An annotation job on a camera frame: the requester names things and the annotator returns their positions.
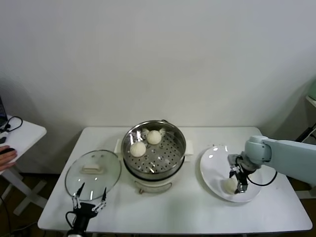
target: white plate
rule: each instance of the white plate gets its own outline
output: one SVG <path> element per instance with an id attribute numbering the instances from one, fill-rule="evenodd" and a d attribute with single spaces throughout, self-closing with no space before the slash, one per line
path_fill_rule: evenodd
<path id="1" fill-rule="evenodd" d="M 208 187 L 218 196 L 233 202 L 248 202 L 254 199 L 260 192 L 261 187 L 248 182 L 248 189 L 243 194 L 228 194 L 223 189 L 223 181 L 229 178 L 230 167 L 227 160 L 227 148 L 217 146 L 207 150 L 200 160 L 202 177 Z M 259 170 L 251 175 L 251 180 L 262 184 L 262 176 Z"/>

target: steamed bun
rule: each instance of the steamed bun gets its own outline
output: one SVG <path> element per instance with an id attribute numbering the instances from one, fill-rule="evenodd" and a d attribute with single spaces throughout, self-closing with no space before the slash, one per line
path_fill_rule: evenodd
<path id="1" fill-rule="evenodd" d="M 143 142 L 135 142 L 129 151 L 134 157 L 142 157 L 146 153 L 146 146 Z"/>
<path id="2" fill-rule="evenodd" d="M 160 132 L 153 130 L 147 134 L 147 142 L 152 145 L 156 145 L 161 141 Z"/>
<path id="3" fill-rule="evenodd" d="M 236 176 L 233 176 L 232 178 L 224 180 L 223 188 L 227 193 L 234 195 L 237 189 L 237 185 L 237 178 Z"/>

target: human hand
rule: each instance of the human hand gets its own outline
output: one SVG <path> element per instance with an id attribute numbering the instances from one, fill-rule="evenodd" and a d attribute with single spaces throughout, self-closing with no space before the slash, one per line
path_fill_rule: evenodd
<path id="1" fill-rule="evenodd" d="M 10 148 L 9 146 L 0 147 L 0 152 L 4 151 L 5 149 Z M 7 152 L 0 155 L 0 171 L 8 169 L 16 164 L 16 162 L 9 163 L 11 160 L 17 157 L 16 151 Z"/>

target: floor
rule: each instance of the floor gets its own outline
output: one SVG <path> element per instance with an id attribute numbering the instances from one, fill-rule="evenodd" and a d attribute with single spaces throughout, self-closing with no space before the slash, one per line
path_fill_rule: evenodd
<path id="1" fill-rule="evenodd" d="M 58 179 L 57 175 L 30 175 L 24 174 L 24 183 L 27 184 L 30 188 L 33 188 L 39 180 L 43 179 L 47 182 L 47 185 L 40 191 L 40 195 L 44 198 L 49 198 L 56 182 Z M 300 181 L 290 179 L 290 182 L 295 190 L 306 190 L 308 186 Z M 7 187 L 8 182 L 0 176 L 0 194 L 3 193 Z M 14 208 L 23 200 L 24 195 L 13 188 L 5 199 L 9 216 L 11 220 L 12 230 L 19 229 L 29 225 L 30 223 L 35 223 L 29 228 L 23 230 L 23 232 L 15 233 L 15 237 L 62 237 L 63 234 L 59 232 L 44 232 L 37 227 L 36 221 L 39 219 L 42 209 L 34 204 L 30 204 L 20 216 L 15 216 L 13 214 Z M 305 207 L 307 213 L 309 214 L 314 226 L 316 225 L 316 199 L 306 199 L 302 200 L 302 204 Z M 5 235 L 9 232 L 7 224 L 7 216 L 3 205 L 0 206 L 0 237 L 8 237 Z M 278 237 L 315 237 L 316 236 L 316 227 L 307 232 L 300 233 L 283 233 L 283 234 L 268 234 L 268 235 L 249 235 L 257 237 L 269 237 L 269 236 L 278 236 Z M 118 237 L 130 237 L 130 235 L 119 235 Z"/>

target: table leg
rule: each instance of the table leg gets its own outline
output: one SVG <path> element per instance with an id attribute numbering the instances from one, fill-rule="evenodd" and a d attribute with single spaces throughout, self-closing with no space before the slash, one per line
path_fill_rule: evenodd
<path id="1" fill-rule="evenodd" d="M 29 199 L 29 201 L 40 206 L 41 208 L 45 207 L 45 205 L 47 203 L 47 199 L 45 199 L 45 198 L 37 195 L 35 192 L 33 192 L 33 190 L 31 190 L 27 185 L 25 185 L 22 182 L 22 180 L 19 179 L 19 176 L 15 175 L 14 172 L 12 172 L 10 169 L 8 169 L 4 173 L 2 173 L 2 176 L 7 181 L 9 181 L 13 186 L 15 186 L 18 190 L 20 190 L 22 193 L 24 193 L 27 196 L 27 198 Z M 39 189 L 39 188 L 42 189 L 43 183 L 38 184 L 38 185 L 37 185 L 37 189 Z"/>
<path id="2" fill-rule="evenodd" d="M 10 171 L 12 171 L 12 173 L 14 173 L 20 180 L 23 179 L 23 176 L 20 175 L 20 173 L 15 169 L 15 167 L 10 168 Z M 6 196 L 8 196 L 9 192 L 11 191 L 13 185 L 9 184 L 8 187 L 4 190 L 3 194 L 2 194 L 2 199 L 5 200 Z"/>
<path id="3" fill-rule="evenodd" d="M 35 188 L 32 189 L 34 194 L 37 194 L 40 190 L 42 190 L 42 188 L 44 188 L 44 186 L 46 185 L 46 182 L 41 180 L 36 186 Z M 16 207 L 16 209 L 14 209 L 13 213 L 17 216 L 19 216 L 22 211 L 31 203 L 31 200 L 26 197 L 24 198 L 24 200 Z"/>

